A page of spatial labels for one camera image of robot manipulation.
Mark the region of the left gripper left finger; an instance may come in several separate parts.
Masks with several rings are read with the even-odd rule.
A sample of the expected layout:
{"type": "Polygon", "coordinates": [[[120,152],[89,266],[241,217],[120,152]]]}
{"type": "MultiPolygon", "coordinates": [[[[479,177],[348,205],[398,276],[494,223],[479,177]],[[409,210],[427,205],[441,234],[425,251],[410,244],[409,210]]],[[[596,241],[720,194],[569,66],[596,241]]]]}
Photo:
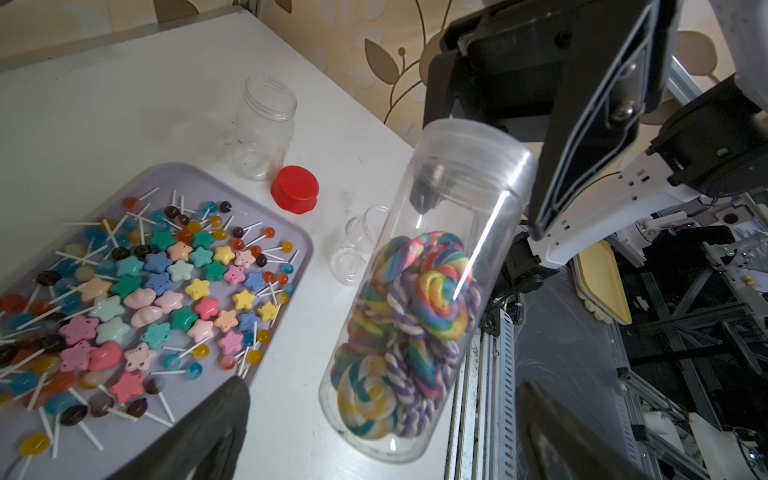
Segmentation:
{"type": "Polygon", "coordinates": [[[233,376],[111,477],[232,479],[249,410],[248,386],[233,376]]]}

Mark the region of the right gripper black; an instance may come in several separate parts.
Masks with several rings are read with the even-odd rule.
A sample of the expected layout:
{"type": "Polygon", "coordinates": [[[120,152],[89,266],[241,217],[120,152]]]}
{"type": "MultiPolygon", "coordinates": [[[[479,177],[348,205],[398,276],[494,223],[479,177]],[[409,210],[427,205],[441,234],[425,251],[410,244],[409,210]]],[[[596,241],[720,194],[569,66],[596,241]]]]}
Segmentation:
{"type": "Polygon", "coordinates": [[[662,101],[678,1],[499,1],[453,21],[422,61],[422,128],[447,119],[543,142],[528,208],[542,240],[662,101]]]}

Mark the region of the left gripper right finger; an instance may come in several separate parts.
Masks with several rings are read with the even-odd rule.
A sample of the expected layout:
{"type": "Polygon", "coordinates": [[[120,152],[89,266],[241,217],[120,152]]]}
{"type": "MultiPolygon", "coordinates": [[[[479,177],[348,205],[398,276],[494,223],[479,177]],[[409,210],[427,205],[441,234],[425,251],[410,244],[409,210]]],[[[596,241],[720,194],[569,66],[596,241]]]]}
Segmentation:
{"type": "Polygon", "coordinates": [[[517,388],[515,411],[531,479],[646,477],[538,383],[527,380],[517,388]]]}

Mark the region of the clear jar dark beads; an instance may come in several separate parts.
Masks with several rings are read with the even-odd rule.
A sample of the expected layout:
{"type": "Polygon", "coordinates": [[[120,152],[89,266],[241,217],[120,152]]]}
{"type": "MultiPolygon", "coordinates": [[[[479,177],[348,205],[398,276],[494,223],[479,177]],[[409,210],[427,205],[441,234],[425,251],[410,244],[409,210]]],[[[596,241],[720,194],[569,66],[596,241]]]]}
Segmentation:
{"type": "Polygon", "coordinates": [[[492,126],[440,119],[424,128],[319,388],[329,424],[359,452],[393,464],[425,452],[537,167],[492,126]]]}

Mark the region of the clear jar colourful candies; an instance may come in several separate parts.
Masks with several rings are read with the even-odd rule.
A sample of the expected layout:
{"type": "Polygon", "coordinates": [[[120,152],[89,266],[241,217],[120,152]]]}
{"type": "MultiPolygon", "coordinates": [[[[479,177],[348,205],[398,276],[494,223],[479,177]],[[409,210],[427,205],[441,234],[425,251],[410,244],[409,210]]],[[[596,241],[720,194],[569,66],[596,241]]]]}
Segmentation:
{"type": "Polygon", "coordinates": [[[354,286],[362,279],[388,214],[387,207],[372,206],[347,222],[344,237],[330,259],[332,273],[343,285],[354,286]]]}

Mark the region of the red jar lid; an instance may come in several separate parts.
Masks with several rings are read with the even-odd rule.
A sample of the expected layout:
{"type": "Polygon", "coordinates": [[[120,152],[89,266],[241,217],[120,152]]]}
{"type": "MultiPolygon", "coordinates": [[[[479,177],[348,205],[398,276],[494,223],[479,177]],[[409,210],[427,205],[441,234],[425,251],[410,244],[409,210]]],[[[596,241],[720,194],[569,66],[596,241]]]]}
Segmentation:
{"type": "Polygon", "coordinates": [[[273,180],[270,194],[281,209],[300,215],[315,208],[319,183],[309,170],[300,166],[286,166],[273,180]]]}

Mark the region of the clear candy jar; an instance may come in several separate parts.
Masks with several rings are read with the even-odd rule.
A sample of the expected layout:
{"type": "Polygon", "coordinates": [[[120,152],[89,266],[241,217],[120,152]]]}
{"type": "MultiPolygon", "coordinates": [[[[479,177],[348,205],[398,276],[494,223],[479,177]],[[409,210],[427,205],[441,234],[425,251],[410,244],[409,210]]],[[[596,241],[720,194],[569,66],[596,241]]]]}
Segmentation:
{"type": "Polygon", "coordinates": [[[272,77],[249,77],[234,120],[229,162],[242,177],[271,182],[283,168],[294,133],[298,102],[272,77]]]}

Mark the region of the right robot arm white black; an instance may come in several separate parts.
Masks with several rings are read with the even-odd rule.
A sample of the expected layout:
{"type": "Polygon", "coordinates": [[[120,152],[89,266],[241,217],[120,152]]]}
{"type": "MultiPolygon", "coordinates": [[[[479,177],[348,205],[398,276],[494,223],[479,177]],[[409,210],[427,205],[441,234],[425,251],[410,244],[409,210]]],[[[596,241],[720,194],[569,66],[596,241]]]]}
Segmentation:
{"type": "Polygon", "coordinates": [[[538,289],[633,222],[767,183],[767,5],[711,5],[735,73],[685,104],[620,173],[670,78],[677,1],[501,1],[453,21],[430,62],[426,123],[484,123],[542,146],[526,233],[507,242],[496,294],[538,289]]]}

